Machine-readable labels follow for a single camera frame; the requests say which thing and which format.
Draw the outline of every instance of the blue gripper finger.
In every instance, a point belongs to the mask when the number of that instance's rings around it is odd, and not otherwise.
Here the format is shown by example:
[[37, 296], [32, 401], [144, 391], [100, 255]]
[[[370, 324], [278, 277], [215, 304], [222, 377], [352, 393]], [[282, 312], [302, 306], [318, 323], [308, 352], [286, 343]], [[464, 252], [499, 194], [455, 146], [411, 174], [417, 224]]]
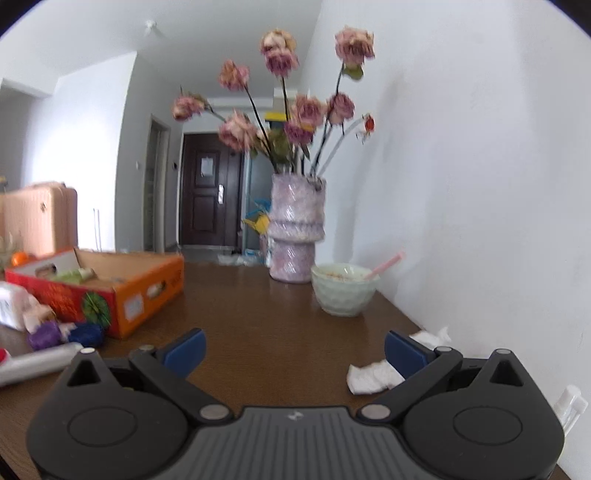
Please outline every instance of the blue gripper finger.
[[194, 328], [158, 349], [156, 359], [179, 377], [187, 378], [203, 361], [206, 351], [205, 332], [201, 328]]
[[435, 354], [429, 348], [406, 335], [391, 330], [386, 334], [384, 351], [388, 363], [405, 379], [435, 359]]

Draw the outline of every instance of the ceramic bowl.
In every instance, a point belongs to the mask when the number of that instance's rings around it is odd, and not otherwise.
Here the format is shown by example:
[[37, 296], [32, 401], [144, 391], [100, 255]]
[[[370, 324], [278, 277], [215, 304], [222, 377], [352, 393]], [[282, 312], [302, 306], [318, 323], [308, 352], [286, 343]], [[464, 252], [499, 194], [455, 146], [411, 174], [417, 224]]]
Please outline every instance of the ceramic bowl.
[[367, 306], [379, 276], [364, 280], [368, 268], [347, 263], [312, 267], [312, 287], [322, 309], [339, 317], [355, 317]]

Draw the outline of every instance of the brown table surface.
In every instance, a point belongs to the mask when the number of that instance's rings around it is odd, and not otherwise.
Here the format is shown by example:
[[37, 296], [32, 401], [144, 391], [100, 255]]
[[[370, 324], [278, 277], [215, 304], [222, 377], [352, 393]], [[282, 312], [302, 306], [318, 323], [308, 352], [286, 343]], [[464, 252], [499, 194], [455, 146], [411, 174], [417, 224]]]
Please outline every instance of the brown table surface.
[[[187, 264], [184, 294], [128, 340], [108, 339], [101, 354], [163, 346], [193, 327], [206, 332], [207, 357], [189, 379], [236, 413], [244, 405], [346, 405], [355, 411], [373, 397], [349, 392], [349, 365], [382, 360], [387, 331], [417, 331], [381, 295], [363, 317], [339, 319], [320, 309], [310, 285], [275, 282], [265, 268]], [[30, 351], [24, 335], [6, 328], [0, 328], [0, 346], [13, 355]], [[0, 388], [0, 452], [22, 480], [39, 478], [25, 432], [56, 378]], [[551, 477], [567, 479], [559, 469]]]

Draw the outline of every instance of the door frame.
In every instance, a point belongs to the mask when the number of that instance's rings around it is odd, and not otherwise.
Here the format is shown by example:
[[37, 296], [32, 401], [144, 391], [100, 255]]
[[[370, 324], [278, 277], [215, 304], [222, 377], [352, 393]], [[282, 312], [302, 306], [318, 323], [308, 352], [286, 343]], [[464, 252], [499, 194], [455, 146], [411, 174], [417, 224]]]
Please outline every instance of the door frame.
[[178, 245], [183, 248], [202, 248], [202, 249], [211, 249], [211, 250], [229, 250], [235, 249], [238, 252], [242, 252], [243, 250], [243, 237], [242, 234], [242, 220], [244, 219], [243, 211], [244, 211], [244, 198], [246, 195], [246, 162], [248, 154], [242, 152], [240, 154], [240, 173], [239, 173], [239, 182], [238, 182], [238, 208], [236, 211], [236, 219], [237, 219], [237, 226], [236, 226], [236, 245], [235, 247], [232, 246], [223, 246], [223, 245], [183, 245], [182, 243], [182, 228], [183, 228], [183, 188], [184, 188], [184, 178], [187, 174], [187, 166], [184, 162], [184, 151], [185, 151], [185, 140], [190, 135], [212, 135], [216, 134], [217, 132], [183, 132], [183, 139], [181, 142], [181, 150], [180, 150], [180, 165], [178, 169], [180, 170], [180, 175], [178, 176], [178, 195], [177, 195], [177, 241]]
[[[166, 249], [165, 240], [165, 201], [166, 201], [166, 173], [168, 166], [168, 151], [170, 149], [170, 127], [159, 120], [154, 115], [150, 116], [150, 124], [148, 127], [147, 142], [150, 141], [150, 130], [152, 125], [158, 128], [158, 145], [156, 153], [156, 164], [154, 166], [154, 206], [152, 211], [152, 228], [154, 229], [154, 251], [162, 253]], [[146, 153], [144, 161], [148, 155], [148, 145], [146, 144]], [[145, 222], [145, 169], [142, 176], [142, 247], [145, 245], [144, 238], [144, 222]]]

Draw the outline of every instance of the vase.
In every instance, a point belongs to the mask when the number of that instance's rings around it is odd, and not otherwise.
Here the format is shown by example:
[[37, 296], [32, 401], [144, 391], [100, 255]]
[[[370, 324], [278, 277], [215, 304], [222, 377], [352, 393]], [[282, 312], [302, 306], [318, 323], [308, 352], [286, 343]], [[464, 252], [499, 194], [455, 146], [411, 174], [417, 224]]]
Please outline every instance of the vase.
[[308, 283], [316, 242], [324, 240], [326, 183], [294, 173], [273, 175], [267, 234], [274, 240], [269, 273], [275, 280]]

